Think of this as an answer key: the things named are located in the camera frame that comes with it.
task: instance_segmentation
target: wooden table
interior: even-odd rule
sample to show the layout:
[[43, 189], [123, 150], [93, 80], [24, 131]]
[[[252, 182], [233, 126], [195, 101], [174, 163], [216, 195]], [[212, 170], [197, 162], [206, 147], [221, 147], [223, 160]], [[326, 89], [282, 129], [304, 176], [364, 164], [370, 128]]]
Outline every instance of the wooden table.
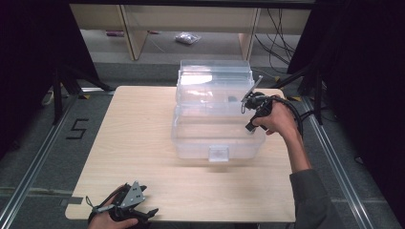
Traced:
[[[99, 204], [137, 180], [148, 187], [137, 210], [160, 209], [151, 221], [295, 221], [284, 140], [267, 136], [253, 159], [180, 159], [170, 138], [175, 93], [175, 87], [117, 89], [73, 197]], [[66, 217], [86, 219], [90, 212], [83, 200], [69, 204]]]

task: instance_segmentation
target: hand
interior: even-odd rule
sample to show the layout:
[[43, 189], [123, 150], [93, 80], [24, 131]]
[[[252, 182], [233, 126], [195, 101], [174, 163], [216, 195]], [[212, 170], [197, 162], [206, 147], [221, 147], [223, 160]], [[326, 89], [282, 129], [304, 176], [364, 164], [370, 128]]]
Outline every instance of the hand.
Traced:
[[272, 135], [277, 132], [282, 137], [285, 137], [290, 133], [296, 133], [298, 131], [289, 108], [275, 100], [273, 100], [272, 103], [271, 114], [264, 117], [257, 117], [252, 123], [255, 126], [266, 126], [266, 135]]
[[[103, 206], [110, 205], [115, 196], [110, 198]], [[125, 229], [138, 223], [137, 219], [114, 221], [108, 211], [96, 214], [90, 222], [88, 229]]]

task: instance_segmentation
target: clear plastic container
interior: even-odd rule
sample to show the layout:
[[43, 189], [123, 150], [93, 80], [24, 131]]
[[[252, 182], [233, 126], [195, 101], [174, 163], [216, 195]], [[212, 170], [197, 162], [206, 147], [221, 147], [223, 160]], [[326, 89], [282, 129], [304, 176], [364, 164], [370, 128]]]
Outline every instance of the clear plastic container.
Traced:
[[265, 141], [263, 130], [249, 135], [245, 129], [254, 112], [241, 112], [253, 85], [246, 61], [182, 61], [172, 127], [179, 157], [253, 158]]

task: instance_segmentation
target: sleeve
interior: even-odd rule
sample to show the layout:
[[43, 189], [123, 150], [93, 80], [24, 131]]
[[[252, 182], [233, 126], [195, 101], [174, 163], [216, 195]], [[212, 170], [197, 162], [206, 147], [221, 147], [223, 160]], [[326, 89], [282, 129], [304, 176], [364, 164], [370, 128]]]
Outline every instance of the sleeve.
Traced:
[[295, 200], [295, 229], [345, 228], [315, 170], [289, 176]]

